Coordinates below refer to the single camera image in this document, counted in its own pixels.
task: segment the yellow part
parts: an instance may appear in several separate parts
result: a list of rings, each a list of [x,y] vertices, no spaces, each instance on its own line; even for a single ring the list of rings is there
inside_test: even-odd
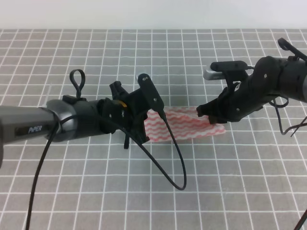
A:
[[[125,107],[125,108],[127,108],[127,105],[124,103],[124,102],[122,102],[122,101],[118,101],[123,107]]]

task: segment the grid mat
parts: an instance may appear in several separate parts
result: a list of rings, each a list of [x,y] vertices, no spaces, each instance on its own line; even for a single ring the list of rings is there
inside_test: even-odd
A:
[[[307,54],[307,30],[2,30],[2,105],[42,106],[75,94],[68,74],[84,69],[83,96],[111,97],[118,80],[131,92],[148,73],[166,105],[197,106],[225,81],[204,81],[214,61],[255,65],[288,57],[280,37]],[[300,123],[306,104],[281,109],[283,126]],[[124,136],[53,144],[36,189],[32,230],[291,230],[307,208],[307,129],[279,132],[274,108],[225,125],[220,136],[181,141],[188,185],[175,190]],[[0,170],[0,229],[23,230],[30,187],[46,140],[5,146]],[[146,147],[177,183],[182,169],[171,142]]]

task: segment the wire loop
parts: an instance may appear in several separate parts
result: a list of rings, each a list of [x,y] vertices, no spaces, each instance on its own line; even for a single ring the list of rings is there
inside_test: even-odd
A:
[[[77,84],[77,82],[75,81],[74,78],[74,74],[75,72],[79,72],[81,74],[81,83],[80,85]],[[71,80],[71,83],[73,84],[73,86],[76,89],[76,97],[79,99],[81,98],[81,90],[83,89],[83,86],[85,84],[85,73],[83,72],[82,69],[74,69],[70,74],[69,74],[69,79]]]

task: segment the gray arm segment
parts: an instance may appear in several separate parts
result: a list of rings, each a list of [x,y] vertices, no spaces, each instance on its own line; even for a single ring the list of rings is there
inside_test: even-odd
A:
[[[56,119],[45,108],[0,106],[0,167],[3,159],[3,145],[46,136]]]

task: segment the silver metal piece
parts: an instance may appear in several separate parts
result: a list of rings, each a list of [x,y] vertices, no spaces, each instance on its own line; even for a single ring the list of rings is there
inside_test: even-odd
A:
[[[216,71],[213,71],[211,68],[208,68],[208,69],[204,69],[203,78],[205,78],[208,81],[212,81],[212,80],[225,79],[225,76],[222,72],[216,72]]]
[[[235,91],[237,91],[237,90],[240,88],[240,84],[241,84],[241,83],[239,83],[238,85],[236,85]]]

